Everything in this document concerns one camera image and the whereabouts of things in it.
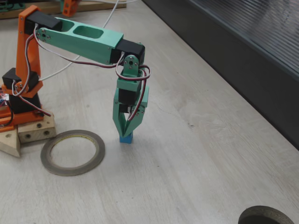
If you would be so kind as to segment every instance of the green robot arm segment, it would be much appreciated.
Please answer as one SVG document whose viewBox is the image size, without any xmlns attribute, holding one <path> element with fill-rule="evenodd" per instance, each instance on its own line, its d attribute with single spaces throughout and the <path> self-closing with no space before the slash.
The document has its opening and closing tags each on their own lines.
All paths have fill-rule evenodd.
<svg viewBox="0 0 299 224">
<path fill-rule="evenodd" d="M 123 71 L 125 77 L 140 77 L 140 65 L 144 61 L 145 48 L 143 45 L 123 39 L 123 34 L 112 30 L 102 29 L 87 24 L 57 18 L 62 22 L 60 31 L 40 28 L 38 38 L 50 45 L 65 49 L 74 54 L 86 57 L 103 64 L 119 61 L 123 52 Z M 125 119 L 125 113 L 131 113 L 141 97 L 142 81 L 117 80 L 114 96 L 113 120 L 119 132 L 120 139 L 133 136 L 142 122 L 148 103 L 149 88 L 145 88 L 142 103 L 134 118 Z"/>
</svg>

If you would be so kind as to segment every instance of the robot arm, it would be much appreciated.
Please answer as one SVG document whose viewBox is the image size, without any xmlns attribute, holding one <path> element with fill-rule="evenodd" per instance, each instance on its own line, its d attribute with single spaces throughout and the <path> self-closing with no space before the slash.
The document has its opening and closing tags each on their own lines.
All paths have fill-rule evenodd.
<svg viewBox="0 0 299 224">
<path fill-rule="evenodd" d="M 149 88 L 146 86 L 146 77 L 142 77 L 142 74 L 145 74 L 143 65 L 145 47 L 139 43 L 124 40 L 122 33 L 54 18 L 39 12 L 37 7 L 30 7 L 19 16 L 16 68 L 16 75 L 21 78 L 16 85 L 19 91 L 25 86 L 28 77 L 28 68 L 24 58 L 24 45 L 29 35 L 36 30 L 36 24 L 38 25 L 36 38 L 42 42 L 102 63 L 108 67 L 116 67 L 116 71 L 116 64 L 123 65 L 122 73 L 117 72 L 119 78 L 114 96 L 113 120 L 121 141 L 130 142 L 133 131 L 142 122 L 148 102 Z M 31 41 L 28 48 L 28 59 L 30 72 L 36 73 L 40 77 L 37 44 L 38 42 Z M 2 89 L 4 93 L 11 95 L 13 90 L 9 87 L 10 84 L 11 82 L 4 82 Z M 29 98 L 35 96 L 42 85 L 42 81 L 38 81 L 31 89 L 26 86 L 27 89 L 22 96 Z M 125 113 L 134 114 L 126 119 Z"/>
</svg>

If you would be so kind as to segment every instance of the white table surface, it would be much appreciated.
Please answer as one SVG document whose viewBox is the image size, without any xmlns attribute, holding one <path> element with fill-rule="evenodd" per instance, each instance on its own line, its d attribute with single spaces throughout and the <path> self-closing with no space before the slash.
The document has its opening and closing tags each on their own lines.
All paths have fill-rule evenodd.
<svg viewBox="0 0 299 224">
<path fill-rule="evenodd" d="M 109 13 L 71 20 L 102 26 Z M 116 10 L 107 28 L 142 42 L 153 69 L 134 143 L 119 143 L 112 120 L 114 70 L 72 65 L 45 81 L 39 95 L 57 132 L 95 132 L 106 156 L 89 173 L 61 177 L 41 164 L 46 141 L 24 145 L 21 159 L 0 152 L 0 223 L 236 224 L 254 205 L 299 223 L 299 152 L 144 3 Z M 16 43 L 17 20 L 1 20 L 1 74 L 15 67 Z M 67 64 L 40 55 L 43 76 Z M 53 158 L 76 166 L 93 153 L 91 143 L 73 139 Z"/>
</svg>

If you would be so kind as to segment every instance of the wooden block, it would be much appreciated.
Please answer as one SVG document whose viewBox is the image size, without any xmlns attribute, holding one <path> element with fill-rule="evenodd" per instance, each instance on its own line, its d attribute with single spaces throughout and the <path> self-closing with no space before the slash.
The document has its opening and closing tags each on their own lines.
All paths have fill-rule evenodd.
<svg viewBox="0 0 299 224">
<path fill-rule="evenodd" d="M 30 7 L 31 5 L 38 6 L 43 13 L 46 14 L 60 14 L 60 2 L 59 1 L 41 1 L 35 3 L 26 3 L 25 8 Z M 96 1 L 82 1 L 80 2 L 77 12 L 85 12 L 85 11 L 95 11 L 95 10 L 103 10 L 103 9 L 112 9 L 114 4 L 96 2 Z M 118 8 L 125 8 L 126 4 L 119 4 Z M 0 13 L 0 19 L 8 19 L 8 18 L 17 18 L 19 13 L 24 9 L 12 10 L 8 12 Z"/>
<path fill-rule="evenodd" d="M 20 140 L 17 129 L 0 133 L 0 150 L 15 157 L 21 157 Z"/>
<path fill-rule="evenodd" d="M 21 143 L 49 139 L 56 136 L 54 116 L 45 116 L 44 120 L 18 125 Z"/>
</svg>

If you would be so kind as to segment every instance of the metal tape ring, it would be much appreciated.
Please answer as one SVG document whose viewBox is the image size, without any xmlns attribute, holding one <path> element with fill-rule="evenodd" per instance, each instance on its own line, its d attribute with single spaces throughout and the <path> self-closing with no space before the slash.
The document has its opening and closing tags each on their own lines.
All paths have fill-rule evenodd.
<svg viewBox="0 0 299 224">
<path fill-rule="evenodd" d="M 95 155 L 93 156 L 93 158 L 90 159 L 90 161 L 78 167 L 65 168 L 56 165 L 51 158 L 51 151 L 53 147 L 59 142 L 72 137 L 81 137 L 90 140 L 95 145 L 96 148 Z M 89 131 L 73 130 L 73 131 L 67 131 L 58 134 L 55 138 L 48 141 L 42 149 L 41 160 L 43 166 L 50 173 L 60 175 L 60 176 L 76 176 L 76 175 L 84 174 L 92 170 L 93 168 L 95 168 L 97 165 L 101 163 L 101 161 L 104 158 L 104 155 L 105 155 L 105 144 L 100 136 Z"/>
</svg>

